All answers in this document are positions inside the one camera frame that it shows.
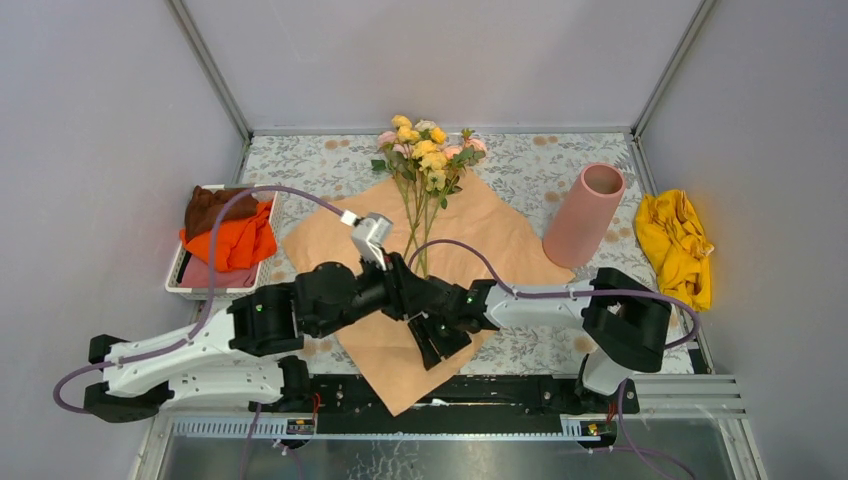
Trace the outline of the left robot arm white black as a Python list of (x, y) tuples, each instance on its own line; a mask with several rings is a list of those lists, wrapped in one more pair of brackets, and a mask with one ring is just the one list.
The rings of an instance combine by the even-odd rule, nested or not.
[(84, 393), (83, 410), (109, 423), (148, 419), (176, 403), (235, 403), (288, 411), (312, 394), (305, 363), (295, 351), (380, 311), (394, 320), (422, 313), (428, 280), (397, 253), (362, 271), (325, 262), (291, 282), (268, 285), (235, 300), (205, 323), (154, 339), (123, 342), (100, 335), (90, 342), (101, 382)]

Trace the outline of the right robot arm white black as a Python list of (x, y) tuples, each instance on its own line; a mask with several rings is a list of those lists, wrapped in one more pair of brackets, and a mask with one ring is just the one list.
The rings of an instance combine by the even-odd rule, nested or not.
[(661, 369), (671, 308), (614, 268), (570, 285), (509, 285), (478, 279), (467, 288), (437, 278), (421, 280), (405, 319), (432, 369), (469, 345), (472, 335), (518, 326), (581, 329), (595, 344), (581, 362), (575, 402), (597, 412), (635, 373)]

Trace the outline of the pink cylindrical vase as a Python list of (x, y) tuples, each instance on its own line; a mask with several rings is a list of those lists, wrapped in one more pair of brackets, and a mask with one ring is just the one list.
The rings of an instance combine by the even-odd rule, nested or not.
[(593, 163), (577, 176), (542, 240), (554, 264), (573, 269), (587, 264), (601, 244), (626, 190), (622, 172)]

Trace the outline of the yellow pink flower bunch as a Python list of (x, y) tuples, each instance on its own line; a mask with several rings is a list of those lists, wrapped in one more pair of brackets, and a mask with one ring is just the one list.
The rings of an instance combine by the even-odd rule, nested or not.
[(376, 173), (393, 180), (404, 203), (409, 228), (404, 259), (414, 270), (426, 274), (428, 258), (416, 257), (429, 240), (439, 213), (448, 208), (449, 198), (463, 190), (460, 185), (468, 169), (488, 156), (488, 148), (473, 129), (465, 128), (459, 140), (431, 120), (412, 121), (405, 115), (392, 117), (391, 128), (376, 141), (381, 155), (371, 161)]

